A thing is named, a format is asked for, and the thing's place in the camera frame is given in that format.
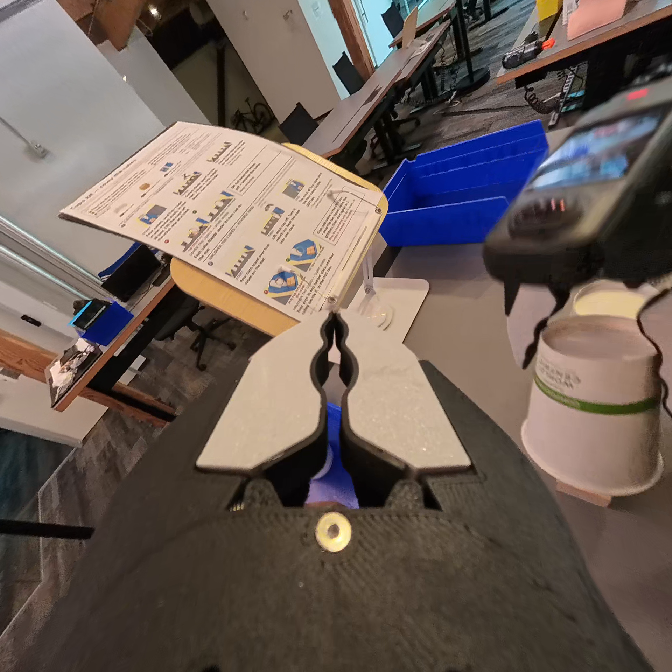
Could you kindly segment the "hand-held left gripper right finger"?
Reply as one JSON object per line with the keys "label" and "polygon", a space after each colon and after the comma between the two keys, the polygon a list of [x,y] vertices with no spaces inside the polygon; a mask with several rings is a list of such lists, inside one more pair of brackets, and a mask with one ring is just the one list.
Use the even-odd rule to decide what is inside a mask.
{"label": "hand-held left gripper right finger", "polygon": [[378,478],[472,466],[416,355],[355,313],[336,315],[342,455]]}

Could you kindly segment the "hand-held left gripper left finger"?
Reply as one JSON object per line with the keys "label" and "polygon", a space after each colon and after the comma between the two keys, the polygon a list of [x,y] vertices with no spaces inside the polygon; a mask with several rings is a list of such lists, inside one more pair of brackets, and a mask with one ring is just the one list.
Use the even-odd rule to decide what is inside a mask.
{"label": "hand-held left gripper left finger", "polygon": [[334,313],[317,313],[267,342],[248,361],[196,460],[206,472],[252,476],[308,450],[324,463]]}

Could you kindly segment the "grey desk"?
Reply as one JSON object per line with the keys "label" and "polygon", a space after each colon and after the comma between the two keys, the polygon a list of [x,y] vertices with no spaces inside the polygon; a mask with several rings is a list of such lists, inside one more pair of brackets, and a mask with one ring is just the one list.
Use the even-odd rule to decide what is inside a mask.
{"label": "grey desk", "polygon": [[[377,236],[374,259],[390,278],[421,278],[429,292],[405,345],[430,361],[522,448],[533,371],[511,355],[503,289],[483,266],[480,245],[406,247]],[[664,414],[660,481],[639,495],[598,507],[557,492],[539,472],[592,578],[656,671],[671,670],[671,420]]]}

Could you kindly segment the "wooden desk with clutter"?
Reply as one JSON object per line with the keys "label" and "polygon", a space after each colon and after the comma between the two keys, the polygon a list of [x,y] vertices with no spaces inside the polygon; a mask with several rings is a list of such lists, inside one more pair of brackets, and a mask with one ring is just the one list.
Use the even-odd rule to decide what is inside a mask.
{"label": "wooden desk with clutter", "polygon": [[550,34],[551,38],[556,41],[551,48],[516,69],[501,68],[495,82],[503,85],[532,73],[548,72],[553,66],[560,69],[569,67],[570,60],[575,56],[585,58],[593,48],[609,44],[618,38],[629,38],[650,26],[658,28],[670,20],[670,1],[632,1],[626,3],[624,15],[620,19],[589,31],[574,40],[567,38],[567,27],[558,21]]}

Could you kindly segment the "wooden desk with black legs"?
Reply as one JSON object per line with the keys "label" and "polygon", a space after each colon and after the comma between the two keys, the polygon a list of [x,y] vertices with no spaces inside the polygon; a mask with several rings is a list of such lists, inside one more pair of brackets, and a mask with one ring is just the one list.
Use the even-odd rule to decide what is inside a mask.
{"label": "wooden desk with black legs", "polygon": [[161,284],[150,281],[148,288],[132,299],[128,307],[132,317],[113,332],[109,343],[96,345],[100,352],[77,368],[62,393],[53,386],[49,365],[44,373],[53,395],[52,409],[62,413],[76,399],[84,398],[155,426],[172,421],[175,411],[170,405],[122,384],[120,379],[164,326],[177,300],[177,286],[170,274]]}

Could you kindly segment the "long wooden desk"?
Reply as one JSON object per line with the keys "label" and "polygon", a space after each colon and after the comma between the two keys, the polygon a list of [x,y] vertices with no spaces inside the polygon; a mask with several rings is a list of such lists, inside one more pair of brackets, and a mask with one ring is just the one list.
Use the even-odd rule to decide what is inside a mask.
{"label": "long wooden desk", "polygon": [[303,148],[326,159],[341,154],[360,132],[372,127],[376,115],[388,109],[398,86],[430,58],[448,30],[445,21],[390,54],[359,91],[332,109]]}

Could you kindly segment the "black office chair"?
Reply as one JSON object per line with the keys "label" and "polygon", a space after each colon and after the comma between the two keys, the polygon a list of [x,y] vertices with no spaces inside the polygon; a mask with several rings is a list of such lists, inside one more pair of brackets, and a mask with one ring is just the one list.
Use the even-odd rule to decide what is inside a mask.
{"label": "black office chair", "polygon": [[192,342],[190,349],[196,353],[196,367],[203,372],[207,366],[202,362],[202,357],[208,341],[216,341],[224,344],[230,351],[234,351],[237,347],[236,343],[226,340],[216,333],[216,331],[224,324],[228,323],[231,318],[223,319],[214,318],[205,325],[198,324],[194,321],[203,306],[199,301],[188,295],[180,300],[177,308],[173,311],[167,322],[154,336],[155,341],[174,340],[176,333],[182,328],[188,328],[189,331],[196,333],[195,339]]}

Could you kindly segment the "wooden document board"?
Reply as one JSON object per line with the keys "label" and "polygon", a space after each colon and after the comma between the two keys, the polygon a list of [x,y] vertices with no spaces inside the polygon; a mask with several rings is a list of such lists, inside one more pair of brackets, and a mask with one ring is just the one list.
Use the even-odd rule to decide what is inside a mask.
{"label": "wooden document board", "polygon": [[[365,180],[363,177],[331,162],[329,159],[290,142],[283,143],[283,146],[299,155],[307,157],[307,159],[313,163],[339,175],[344,180],[348,180],[359,187],[377,192],[377,195],[379,196],[379,202],[377,204],[377,208],[381,211],[379,221],[376,223],[374,231],[366,239],[365,248],[357,258],[354,269],[347,276],[342,288],[337,294],[335,306],[336,308],[341,308],[343,306],[345,295],[354,282],[358,270],[366,256],[372,251],[374,239],[378,234],[382,221],[389,211],[388,200],[385,197],[382,188],[379,188],[373,183]],[[300,323],[299,320],[289,315],[285,315],[277,308],[265,304],[231,284],[221,281],[179,259],[172,259],[171,275],[173,282],[180,290],[189,296],[196,298],[206,307],[214,308],[222,314],[247,324],[257,331],[271,337],[277,337],[281,333]]]}

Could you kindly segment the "white stand base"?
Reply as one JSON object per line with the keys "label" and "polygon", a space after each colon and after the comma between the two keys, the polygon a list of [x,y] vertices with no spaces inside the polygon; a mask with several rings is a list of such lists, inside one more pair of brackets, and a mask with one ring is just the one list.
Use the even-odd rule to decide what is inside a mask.
{"label": "white stand base", "polygon": [[370,276],[339,316],[349,329],[378,331],[403,341],[429,289],[424,279]]}

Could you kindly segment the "power strip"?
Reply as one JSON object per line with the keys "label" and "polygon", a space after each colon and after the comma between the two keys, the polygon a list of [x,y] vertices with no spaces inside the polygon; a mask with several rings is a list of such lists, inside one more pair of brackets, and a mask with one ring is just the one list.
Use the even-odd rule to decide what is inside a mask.
{"label": "power strip", "polygon": [[569,112],[580,109],[585,97],[586,64],[580,63],[558,72],[561,88],[548,120],[548,130],[553,130],[561,117]]}

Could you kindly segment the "large blue plastic bin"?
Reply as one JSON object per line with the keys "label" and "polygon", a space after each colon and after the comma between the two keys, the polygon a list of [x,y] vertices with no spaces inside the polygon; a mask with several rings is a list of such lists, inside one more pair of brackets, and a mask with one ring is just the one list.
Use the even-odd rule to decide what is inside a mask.
{"label": "large blue plastic bin", "polygon": [[389,247],[481,244],[547,154],[534,120],[405,159],[380,234]]}

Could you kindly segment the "black device with orange tip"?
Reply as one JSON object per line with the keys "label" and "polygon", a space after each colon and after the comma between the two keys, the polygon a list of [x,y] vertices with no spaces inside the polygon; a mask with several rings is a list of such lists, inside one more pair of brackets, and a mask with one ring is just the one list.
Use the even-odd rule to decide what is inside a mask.
{"label": "black device with orange tip", "polygon": [[524,63],[532,61],[543,51],[553,47],[555,43],[554,38],[525,42],[503,55],[502,67],[505,70],[516,69]]}

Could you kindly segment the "small blue bin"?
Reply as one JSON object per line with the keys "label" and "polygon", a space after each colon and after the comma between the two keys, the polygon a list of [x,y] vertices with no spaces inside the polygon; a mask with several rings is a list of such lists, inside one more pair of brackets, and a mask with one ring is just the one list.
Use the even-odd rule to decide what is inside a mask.
{"label": "small blue bin", "polygon": [[121,304],[97,298],[75,301],[73,309],[68,326],[80,338],[100,346],[109,346],[134,318]]}

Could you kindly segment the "black laptop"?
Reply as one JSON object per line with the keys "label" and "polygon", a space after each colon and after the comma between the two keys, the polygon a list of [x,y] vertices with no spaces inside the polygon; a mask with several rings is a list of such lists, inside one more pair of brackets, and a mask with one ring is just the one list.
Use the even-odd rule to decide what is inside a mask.
{"label": "black laptop", "polygon": [[100,278],[101,289],[110,296],[127,302],[161,269],[155,252],[135,243],[127,253],[105,269]]}

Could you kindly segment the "green striped white paper cup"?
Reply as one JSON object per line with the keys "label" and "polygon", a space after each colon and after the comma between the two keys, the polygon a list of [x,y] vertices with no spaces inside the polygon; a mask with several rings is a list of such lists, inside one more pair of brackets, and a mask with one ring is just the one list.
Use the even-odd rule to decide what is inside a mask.
{"label": "green striped white paper cup", "polygon": [[521,427],[528,456],[557,483],[613,499],[653,487],[660,452],[659,354],[637,322],[570,316],[541,333]]}

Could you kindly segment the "pink paper sheet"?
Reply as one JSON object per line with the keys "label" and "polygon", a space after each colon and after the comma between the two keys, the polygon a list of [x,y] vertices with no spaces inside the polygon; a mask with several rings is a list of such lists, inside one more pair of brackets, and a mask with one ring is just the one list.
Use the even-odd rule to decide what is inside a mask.
{"label": "pink paper sheet", "polygon": [[627,1],[578,1],[568,16],[567,39],[574,40],[619,20]]}

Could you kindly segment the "printed instruction sheet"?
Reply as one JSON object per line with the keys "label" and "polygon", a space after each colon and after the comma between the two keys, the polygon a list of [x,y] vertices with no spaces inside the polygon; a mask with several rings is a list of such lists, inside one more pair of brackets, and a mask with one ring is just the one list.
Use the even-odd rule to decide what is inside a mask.
{"label": "printed instruction sheet", "polygon": [[388,212],[295,145],[175,122],[59,217],[146,244],[296,322],[337,310]]}

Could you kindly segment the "black bicycle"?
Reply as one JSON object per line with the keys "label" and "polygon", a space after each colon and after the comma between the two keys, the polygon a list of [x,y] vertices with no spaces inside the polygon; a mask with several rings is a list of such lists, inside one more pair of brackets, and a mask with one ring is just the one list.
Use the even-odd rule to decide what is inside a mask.
{"label": "black bicycle", "polygon": [[236,109],[231,117],[233,129],[252,134],[263,134],[271,127],[275,116],[271,109],[263,102],[252,102],[248,97],[245,100],[247,109]]}

